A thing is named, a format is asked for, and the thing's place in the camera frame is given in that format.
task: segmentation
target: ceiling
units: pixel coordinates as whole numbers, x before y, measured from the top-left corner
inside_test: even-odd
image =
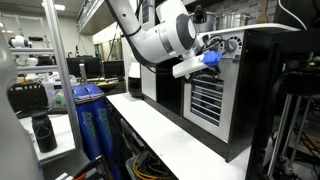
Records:
[[[42,0],[0,0],[0,11],[35,13],[44,15]],[[55,0],[55,4],[65,5],[64,11],[57,11],[58,16],[77,18],[83,0]]]

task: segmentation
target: bottle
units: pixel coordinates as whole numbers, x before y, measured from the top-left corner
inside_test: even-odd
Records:
[[[51,121],[46,112],[32,115],[32,128],[36,137],[40,152],[46,153],[57,147],[56,138]]]

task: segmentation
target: blue container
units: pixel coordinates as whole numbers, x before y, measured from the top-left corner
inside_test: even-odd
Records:
[[[83,85],[73,86],[73,99],[76,104],[79,124],[90,160],[102,154],[95,127],[95,113],[88,91]]]
[[[106,158],[110,166],[110,170],[114,176],[115,180],[121,180],[121,171],[117,164],[113,154],[113,137],[110,127],[110,118],[108,116],[106,96],[104,92],[98,88],[95,84],[85,85],[88,94],[93,101],[93,108],[96,115],[95,125],[97,127],[97,132],[101,140],[101,146],[103,147],[103,155]]]

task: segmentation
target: metal grille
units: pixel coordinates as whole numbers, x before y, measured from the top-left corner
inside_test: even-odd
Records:
[[[196,78],[191,82],[191,112],[219,126],[223,81],[208,77]]]
[[[147,22],[149,22],[149,0],[144,0],[142,2],[142,23]]]

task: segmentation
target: storage rack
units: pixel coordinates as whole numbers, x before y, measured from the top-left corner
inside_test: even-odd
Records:
[[[82,139],[81,139],[81,133],[78,123],[78,118],[76,114],[76,107],[73,101],[73,94],[72,94],[72,88],[71,83],[69,79],[69,71],[68,66],[66,65],[66,57],[65,57],[65,51],[62,44],[60,29],[58,25],[58,18],[57,13],[54,7],[54,0],[43,0],[43,6],[45,9],[46,18],[48,21],[49,32],[51,37],[51,43],[53,48],[49,48],[49,42],[47,40],[43,19],[39,17],[29,17],[29,16],[17,16],[17,15],[6,15],[1,14],[1,18],[3,17],[11,17],[15,18],[16,22],[19,26],[19,33],[20,35],[23,35],[22,28],[20,27],[20,21],[19,19],[29,19],[29,20],[40,20],[42,29],[44,31],[44,40],[46,43],[47,48],[19,48],[19,49],[10,49],[12,55],[55,55],[55,60],[57,65],[56,66],[36,66],[36,67],[18,67],[18,73],[19,74],[26,74],[26,73],[44,73],[44,72],[53,72],[58,71],[61,79],[61,85],[62,90],[64,93],[64,98],[66,102],[66,108],[68,111],[69,121],[71,125],[71,130],[73,134],[73,139],[75,143],[75,149],[83,149],[82,146]]]

